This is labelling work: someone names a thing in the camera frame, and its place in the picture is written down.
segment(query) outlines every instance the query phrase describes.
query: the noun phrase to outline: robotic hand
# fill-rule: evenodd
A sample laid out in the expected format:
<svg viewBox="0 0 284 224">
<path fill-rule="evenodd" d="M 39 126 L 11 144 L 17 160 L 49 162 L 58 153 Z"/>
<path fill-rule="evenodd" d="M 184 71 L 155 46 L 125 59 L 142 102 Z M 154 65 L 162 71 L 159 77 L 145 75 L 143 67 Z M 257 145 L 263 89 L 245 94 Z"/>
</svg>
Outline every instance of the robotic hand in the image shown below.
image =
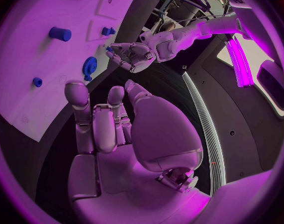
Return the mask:
<svg viewBox="0 0 284 224">
<path fill-rule="evenodd" d="M 181 50 L 189 48 L 196 39 L 207 39 L 212 34 L 241 33 L 251 39 L 237 16 L 222 16 L 210 20 L 199 19 L 189 26 L 163 31 L 155 35 L 146 31 L 140 35 L 142 43 L 112 43 L 113 49 L 121 50 L 121 57 L 113 51 L 106 55 L 116 64 L 132 73 L 149 67 L 155 60 L 164 62 L 173 59 Z"/>
</svg>

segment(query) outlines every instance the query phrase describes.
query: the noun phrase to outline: blue cylinder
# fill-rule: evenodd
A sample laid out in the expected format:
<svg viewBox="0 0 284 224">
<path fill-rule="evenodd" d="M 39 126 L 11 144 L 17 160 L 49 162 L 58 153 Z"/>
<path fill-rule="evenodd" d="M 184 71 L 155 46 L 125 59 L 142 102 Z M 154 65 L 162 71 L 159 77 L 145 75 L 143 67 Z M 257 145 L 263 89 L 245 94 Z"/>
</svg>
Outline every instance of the blue cylinder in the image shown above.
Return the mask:
<svg viewBox="0 0 284 224">
<path fill-rule="evenodd" d="M 71 31 L 67 29 L 53 27 L 49 32 L 49 36 L 61 41 L 69 41 L 71 38 Z"/>
<path fill-rule="evenodd" d="M 42 86 L 42 80 L 41 80 L 40 78 L 38 78 L 38 77 L 35 77 L 35 78 L 33 79 L 33 84 L 34 84 L 34 86 L 36 86 L 36 87 L 41 87 L 41 86 Z"/>
</svg>

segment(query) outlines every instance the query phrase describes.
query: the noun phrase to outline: dark floor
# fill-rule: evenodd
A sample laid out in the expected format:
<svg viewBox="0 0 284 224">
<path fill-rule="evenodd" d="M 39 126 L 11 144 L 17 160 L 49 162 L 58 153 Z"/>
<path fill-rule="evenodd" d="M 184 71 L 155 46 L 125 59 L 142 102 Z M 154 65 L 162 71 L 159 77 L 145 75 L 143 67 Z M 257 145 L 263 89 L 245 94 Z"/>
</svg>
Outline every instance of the dark floor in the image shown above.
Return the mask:
<svg viewBox="0 0 284 224">
<path fill-rule="evenodd" d="M 195 170 L 195 175 L 199 177 L 196 187 L 202 192 L 209 194 L 209 163 L 203 130 L 195 106 L 182 77 L 177 72 L 161 63 L 154 63 L 138 74 L 132 74 L 122 68 L 118 68 L 92 91 L 90 95 L 92 106 L 105 103 L 110 88 L 112 86 L 124 86 L 128 79 L 139 83 L 153 95 L 163 97 L 176 105 L 195 126 L 202 140 L 204 150 L 202 165 Z M 126 95 L 123 101 L 128 116 L 133 121 L 133 108 Z M 75 122 L 72 116 L 55 139 L 45 159 L 38 179 L 36 193 L 37 204 L 63 224 L 78 223 L 69 204 L 67 193 L 69 169 L 76 155 Z"/>
</svg>

